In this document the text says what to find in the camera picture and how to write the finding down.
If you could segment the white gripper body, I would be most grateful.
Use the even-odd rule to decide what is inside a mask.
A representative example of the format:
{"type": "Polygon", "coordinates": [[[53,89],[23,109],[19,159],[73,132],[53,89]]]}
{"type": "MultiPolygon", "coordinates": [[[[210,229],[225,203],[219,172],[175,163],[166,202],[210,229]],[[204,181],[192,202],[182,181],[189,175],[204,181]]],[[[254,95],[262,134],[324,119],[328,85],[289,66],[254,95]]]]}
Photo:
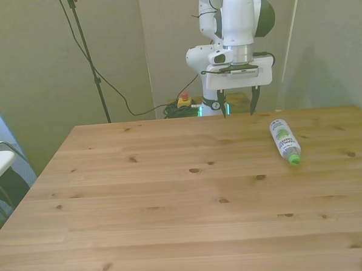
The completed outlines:
{"type": "Polygon", "coordinates": [[[252,62],[238,66],[209,65],[204,71],[204,77],[209,90],[269,85],[273,80],[272,56],[254,57],[252,62]]]}

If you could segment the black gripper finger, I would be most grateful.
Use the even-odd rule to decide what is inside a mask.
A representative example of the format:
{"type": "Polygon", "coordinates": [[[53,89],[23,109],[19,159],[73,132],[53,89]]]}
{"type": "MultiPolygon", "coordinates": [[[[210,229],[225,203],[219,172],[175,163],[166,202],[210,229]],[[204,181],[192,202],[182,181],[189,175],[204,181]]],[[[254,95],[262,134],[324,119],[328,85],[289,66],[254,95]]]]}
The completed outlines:
{"type": "Polygon", "coordinates": [[[253,86],[252,87],[252,99],[250,102],[250,114],[255,113],[256,106],[258,104],[258,100],[260,97],[260,86],[253,86]]]}
{"type": "Polygon", "coordinates": [[[224,90],[218,90],[217,91],[217,100],[220,105],[220,110],[223,113],[223,116],[226,118],[227,111],[226,111],[226,96],[224,90]]]}

